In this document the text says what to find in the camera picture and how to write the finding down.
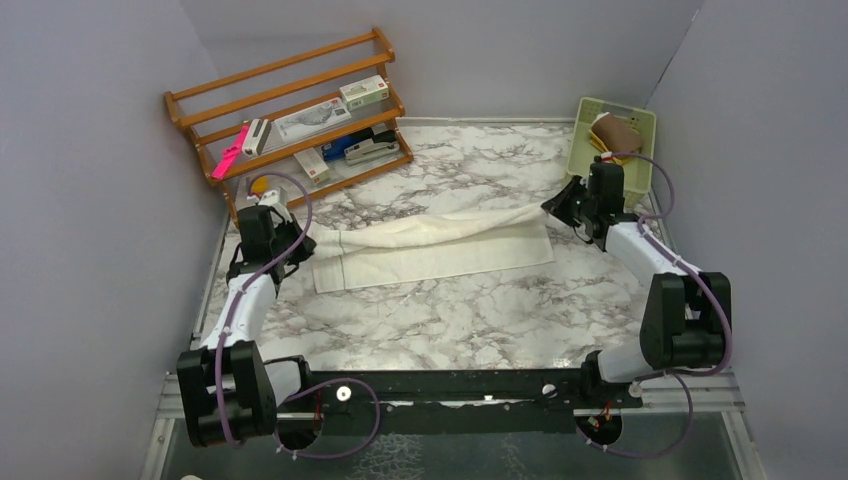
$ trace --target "gray wall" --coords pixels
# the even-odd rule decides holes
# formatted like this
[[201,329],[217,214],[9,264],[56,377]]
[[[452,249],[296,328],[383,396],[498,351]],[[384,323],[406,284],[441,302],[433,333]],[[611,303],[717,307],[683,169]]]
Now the gray wall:
[[[573,117],[584,95],[644,105],[702,0],[182,2],[222,75],[373,24],[395,46],[389,75],[410,116]],[[290,67],[234,92],[270,88],[321,66]]]
[[848,469],[848,3],[808,3],[708,0],[649,103],[671,233],[733,284],[733,365],[773,479]]
[[3,1],[3,478],[138,476],[224,212],[162,92],[215,77],[176,0]]

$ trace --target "marble tabletop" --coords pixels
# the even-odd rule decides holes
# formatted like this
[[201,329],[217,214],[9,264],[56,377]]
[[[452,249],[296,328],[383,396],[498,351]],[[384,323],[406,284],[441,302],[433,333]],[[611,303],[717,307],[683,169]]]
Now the marble tabletop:
[[[420,213],[542,202],[562,189],[571,125],[402,127],[411,164],[315,202],[315,220],[356,229]],[[646,197],[636,211],[651,210]],[[300,219],[305,209],[293,213]],[[309,263],[268,313],[263,358],[304,355],[315,370],[578,366],[639,333],[647,290],[624,265],[554,219],[555,262],[454,278],[315,293]],[[231,226],[204,337],[226,298]]]

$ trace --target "pink strap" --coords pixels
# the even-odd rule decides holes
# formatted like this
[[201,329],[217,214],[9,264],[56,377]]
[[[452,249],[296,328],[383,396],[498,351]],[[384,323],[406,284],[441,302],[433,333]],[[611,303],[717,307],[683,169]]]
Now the pink strap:
[[212,170],[212,178],[216,180],[224,178],[224,175],[227,174],[227,170],[233,166],[233,163],[236,162],[239,153],[241,153],[241,147],[244,145],[244,139],[247,138],[247,132],[249,130],[250,125],[245,124],[241,127],[241,132],[239,132],[239,136],[236,137],[236,141],[233,142],[231,146],[221,151],[221,162],[218,163],[215,170]]

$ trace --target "white towel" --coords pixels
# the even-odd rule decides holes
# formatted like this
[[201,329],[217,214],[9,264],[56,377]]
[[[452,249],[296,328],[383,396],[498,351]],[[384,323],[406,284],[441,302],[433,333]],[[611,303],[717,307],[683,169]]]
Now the white towel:
[[415,215],[361,230],[309,232],[318,293],[525,267],[553,261],[538,204]]

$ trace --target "plastic basket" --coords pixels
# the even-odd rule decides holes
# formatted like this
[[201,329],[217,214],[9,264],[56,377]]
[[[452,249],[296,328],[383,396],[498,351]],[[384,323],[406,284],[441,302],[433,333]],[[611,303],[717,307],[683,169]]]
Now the plastic basket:
[[[628,126],[642,136],[641,153],[653,158],[654,136],[656,134],[657,116],[653,112],[638,108],[605,102],[597,98],[583,97],[577,110],[577,121],[574,124],[574,139],[571,142],[571,152],[565,166],[565,183],[574,175],[586,177],[589,166],[595,161],[598,150],[589,143],[589,130],[595,117],[604,112],[620,118]],[[650,163],[634,158],[624,165],[624,205],[632,208],[651,191]]]

